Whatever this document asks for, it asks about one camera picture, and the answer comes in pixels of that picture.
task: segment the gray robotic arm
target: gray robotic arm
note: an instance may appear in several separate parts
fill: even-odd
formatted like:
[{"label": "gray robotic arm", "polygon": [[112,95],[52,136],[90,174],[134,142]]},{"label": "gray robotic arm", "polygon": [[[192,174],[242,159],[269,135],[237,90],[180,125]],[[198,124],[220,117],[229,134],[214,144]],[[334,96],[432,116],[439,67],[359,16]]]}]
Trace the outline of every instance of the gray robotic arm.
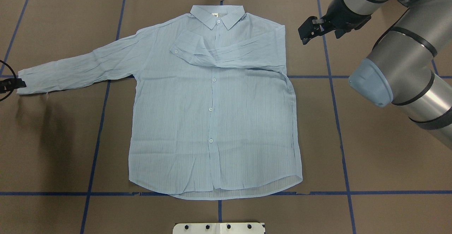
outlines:
[{"label": "gray robotic arm", "polygon": [[[299,28],[303,44],[335,30],[360,29],[388,0],[333,0]],[[452,40],[452,0],[398,0],[407,12],[379,39],[349,84],[379,107],[397,105],[452,149],[452,87],[427,65]]]}]

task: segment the long sleeve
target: long sleeve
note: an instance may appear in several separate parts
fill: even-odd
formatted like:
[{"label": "long sleeve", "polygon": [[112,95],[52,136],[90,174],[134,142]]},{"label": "long sleeve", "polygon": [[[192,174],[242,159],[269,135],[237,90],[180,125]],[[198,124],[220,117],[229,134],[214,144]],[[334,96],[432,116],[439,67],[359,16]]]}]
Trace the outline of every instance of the long sleeve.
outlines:
[{"label": "long sleeve", "polygon": [[207,49],[202,36],[183,31],[170,51],[192,65],[219,68],[260,68],[286,74],[285,28],[228,47]]},{"label": "long sleeve", "polygon": [[152,29],[144,28],[91,53],[21,70],[18,76],[27,87],[18,89],[17,93],[74,89],[135,75],[142,68],[153,42]]}]

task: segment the shirt collar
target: shirt collar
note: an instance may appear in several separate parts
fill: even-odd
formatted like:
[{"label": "shirt collar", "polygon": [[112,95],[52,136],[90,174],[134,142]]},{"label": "shirt collar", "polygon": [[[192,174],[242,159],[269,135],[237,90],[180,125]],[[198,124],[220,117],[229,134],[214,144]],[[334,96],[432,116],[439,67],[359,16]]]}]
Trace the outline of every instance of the shirt collar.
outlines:
[{"label": "shirt collar", "polygon": [[[243,6],[234,5],[193,5],[190,13],[211,30],[216,25],[216,21],[218,19],[223,21],[226,29],[229,30],[243,17],[243,15],[245,15],[245,10],[243,9]],[[212,15],[212,13],[226,13],[226,15],[221,18],[217,18]]]}]

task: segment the blue joint cap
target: blue joint cap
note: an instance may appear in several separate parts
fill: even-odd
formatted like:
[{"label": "blue joint cap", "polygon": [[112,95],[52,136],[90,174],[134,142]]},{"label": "blue joint cap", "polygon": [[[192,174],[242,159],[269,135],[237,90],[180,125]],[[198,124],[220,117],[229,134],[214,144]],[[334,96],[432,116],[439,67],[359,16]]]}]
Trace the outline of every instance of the blue joint cap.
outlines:
[{"label": "blue joint cap", "polygon": [[349,77],[349,85],[378,107],[392,102],[394,95],[380,69],[370,59],[365,58]]}]

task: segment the shirt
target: shirt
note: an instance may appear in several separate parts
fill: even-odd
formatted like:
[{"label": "shirt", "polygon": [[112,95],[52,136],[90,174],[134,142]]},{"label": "shirt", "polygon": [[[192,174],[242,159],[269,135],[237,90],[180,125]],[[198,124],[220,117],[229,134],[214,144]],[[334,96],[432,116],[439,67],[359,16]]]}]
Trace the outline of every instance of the shirt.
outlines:
[{"label": "shirt", "polygon": [[242,6],[193,6],[89,54],[19,71],[27,87],[18,94],[129,75],[130,181],[189,200],[259,197],[302,181],[284,25]]}]

